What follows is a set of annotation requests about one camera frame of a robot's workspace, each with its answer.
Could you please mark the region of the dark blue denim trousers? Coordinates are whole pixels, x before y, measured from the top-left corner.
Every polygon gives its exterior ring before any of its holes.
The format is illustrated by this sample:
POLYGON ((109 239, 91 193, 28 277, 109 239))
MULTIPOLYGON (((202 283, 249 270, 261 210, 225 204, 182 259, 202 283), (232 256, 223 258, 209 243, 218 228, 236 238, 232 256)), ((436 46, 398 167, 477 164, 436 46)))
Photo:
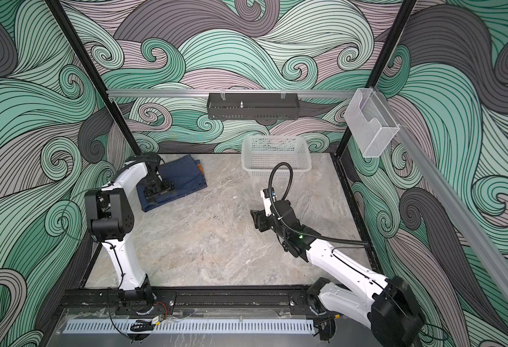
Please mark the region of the dark blue denim trousers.
POLYGON ((161 165, 160 173, 161 178, 172 183, 175 188, 157 198, 148 200, 145 188, 138 185, 136 187, 138 199, 141 209, 145 213, 207 188, 206 178, 201 170, 201 162, 191 155, 161 165))

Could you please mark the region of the white perforated plastic basket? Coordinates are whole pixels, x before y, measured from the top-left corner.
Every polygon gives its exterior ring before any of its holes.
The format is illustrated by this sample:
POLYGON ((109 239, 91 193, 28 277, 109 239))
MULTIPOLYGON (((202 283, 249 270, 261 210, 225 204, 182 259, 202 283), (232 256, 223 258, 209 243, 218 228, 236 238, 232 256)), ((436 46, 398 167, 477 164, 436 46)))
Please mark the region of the white perforated plastic basket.
POLYGON ((300 136, 247 136, 242 142, 241 162, 250 177, 269 178, 281 162, 288 163, 294 174, 302 175, 312 169, 307 142, 300 136))

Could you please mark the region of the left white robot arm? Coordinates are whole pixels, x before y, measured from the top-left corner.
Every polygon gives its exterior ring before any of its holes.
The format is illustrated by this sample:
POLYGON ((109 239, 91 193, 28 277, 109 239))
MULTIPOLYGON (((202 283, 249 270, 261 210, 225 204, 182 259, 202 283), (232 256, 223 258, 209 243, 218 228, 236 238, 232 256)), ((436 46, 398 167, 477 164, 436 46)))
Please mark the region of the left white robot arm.
POLYGON ((134 304, 137 315, 150 314, 157 298, 134 248, 131 231, 135 218, 128 195, 144 190, 147 202, 175 189, 159 172, 163 160, 156 153, 143 153, 125 160, 112 179, 84 195, 87 231, 107 251, 118 275, 118 299, 134 304))

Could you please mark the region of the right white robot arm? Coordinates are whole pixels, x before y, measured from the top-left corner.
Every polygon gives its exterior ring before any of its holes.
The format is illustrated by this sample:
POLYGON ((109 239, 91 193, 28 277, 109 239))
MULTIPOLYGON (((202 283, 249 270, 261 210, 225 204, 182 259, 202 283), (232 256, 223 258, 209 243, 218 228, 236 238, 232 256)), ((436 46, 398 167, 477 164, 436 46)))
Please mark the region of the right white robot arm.
POLYGON ((250 212, 255 229, 276 234, 284 251, 301 258, 335 280, 319 278, 307 290, 307 304, 329 337, 331 316, 345 317, 369 328, 382 346, 414 346, 420 341, 425 318, 408 283, 366 268, 300 223, 290 201, 264 201, 264 209, 250 212))

